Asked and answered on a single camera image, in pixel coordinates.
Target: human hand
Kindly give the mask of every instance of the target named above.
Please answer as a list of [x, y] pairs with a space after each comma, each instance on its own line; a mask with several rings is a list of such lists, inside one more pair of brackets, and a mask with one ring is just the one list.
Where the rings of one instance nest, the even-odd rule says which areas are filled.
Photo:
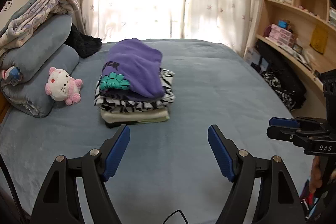
[[[317, 188], [320, 188], [322, 186], [322, 175], [320, 170], [320, 157], [315, 156], [313, 159], [313, 164], [311, 166], [311, 172], [310, 172], [310, 182], [309, 182], [309, 192], [312, 194], [315, 193]], [[334, 170], [331, 174], [331, 179], [336, 178], [336, 170]]]

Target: hello kitty plush toy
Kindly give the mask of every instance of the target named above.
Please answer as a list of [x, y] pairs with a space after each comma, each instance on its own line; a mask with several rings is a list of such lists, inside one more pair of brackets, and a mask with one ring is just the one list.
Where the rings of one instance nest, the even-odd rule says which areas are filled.
[[79, 90], [83, 84], [81, 79], [74, 79], [63, 69], [51, 67], [45, 92], [55, 101], [65, 101], [67, 106], [81, 100]]

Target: bed cover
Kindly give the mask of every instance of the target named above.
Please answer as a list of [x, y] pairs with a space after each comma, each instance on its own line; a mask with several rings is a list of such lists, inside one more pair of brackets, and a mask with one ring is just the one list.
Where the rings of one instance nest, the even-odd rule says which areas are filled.
[[[160, 224], [177, 209], [190, 224], [216, 222], [232, 184], [221, 175], [208, 144], [207, 129], [212, 124], [239, 149], [256, 157], [280, 155], [301, 190], [310, 173], [311, 157], [291, 143], [267, 138], [271, 117], [291, 115], [253, 68], [222, 44], [190, 39], [144, 42], [163, 53], [164, 69], [176, 73], [176, 100], [169, 121], [130, 126], [128, 148], [116, 175], [106, 183], [123, 224]], [[83, 156], [117, 130], [105, 126], [93, 105], [96, 81], [112, 45], [103, 44], [73, 71], [72, 77], [84, 83], [80, 103], [56, 102], [45, 118], [13, 109], [2, 123], [0, 153], [27, 212], [31, 213], [57, 155]], [[256, 180], [244, 223], [251, 223], [259, 185]], [[0, 186], [9, 193], [2, 174]], [[81, 179], [78, 189], [84, 219], [92, 223]], [[180, 215], [174, 215], [167, 224], [182, 222]]]

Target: stuffed animal's ear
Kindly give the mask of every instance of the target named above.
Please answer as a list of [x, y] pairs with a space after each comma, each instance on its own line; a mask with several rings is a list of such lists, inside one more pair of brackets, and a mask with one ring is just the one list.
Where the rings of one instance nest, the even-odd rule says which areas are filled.
[[44, 90], [47, 95], [51, 95], [51, 89], [49, 83], [45, 84]]
[[49, 75], [51, 75], [55, 70], [56, 70], [56, 68], [51, 67], [51, 68], [49, 69]]

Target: cartoon face wall decal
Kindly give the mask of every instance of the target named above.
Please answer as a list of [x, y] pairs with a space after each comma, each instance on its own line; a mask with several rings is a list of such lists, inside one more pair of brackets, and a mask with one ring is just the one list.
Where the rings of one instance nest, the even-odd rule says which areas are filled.
[[2, 10], [7, 11], [12, 6], [13, 0], [7, 0]]

